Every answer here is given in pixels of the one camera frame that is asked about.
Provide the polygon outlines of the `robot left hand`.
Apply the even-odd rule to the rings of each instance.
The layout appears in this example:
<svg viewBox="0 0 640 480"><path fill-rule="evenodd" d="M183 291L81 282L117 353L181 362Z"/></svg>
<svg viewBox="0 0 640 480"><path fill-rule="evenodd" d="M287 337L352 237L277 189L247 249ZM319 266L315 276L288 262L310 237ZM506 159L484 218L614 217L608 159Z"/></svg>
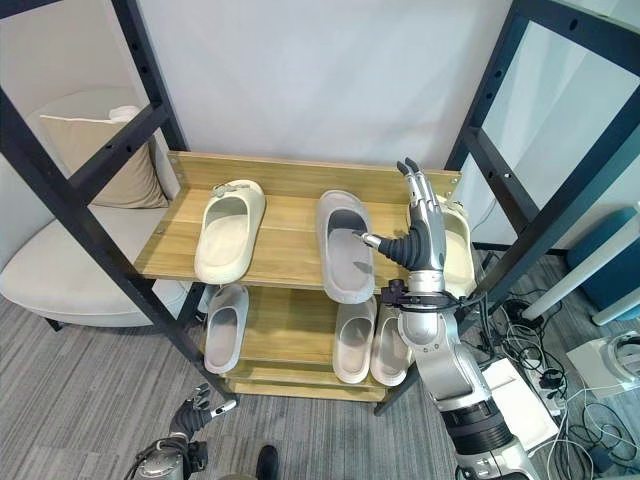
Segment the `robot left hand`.
<svg viewBox="0 0 640 480"><path fill-rule="evenodd" d="M236 400L228 400L218 407L212 407L210 400L210 385L204 383L196 386L174 413L170 421L169 436L190 441L214 418L230 412L237 406Z"/></svg>

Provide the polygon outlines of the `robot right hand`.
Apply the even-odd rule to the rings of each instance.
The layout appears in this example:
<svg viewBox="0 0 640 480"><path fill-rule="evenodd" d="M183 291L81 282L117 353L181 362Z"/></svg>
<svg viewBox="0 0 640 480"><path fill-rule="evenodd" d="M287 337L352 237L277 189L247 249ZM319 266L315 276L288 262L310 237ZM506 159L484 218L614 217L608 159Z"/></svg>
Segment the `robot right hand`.
<svg viewBox="0 0 640 480"><path fill-rule="evenodd" d="M431 182L416 162L406 157L398 161L396 166L403 174L409 190L408 232L395 239L358 230L352 234L408 271L443 271L446 235L440 202Z"/></svg>

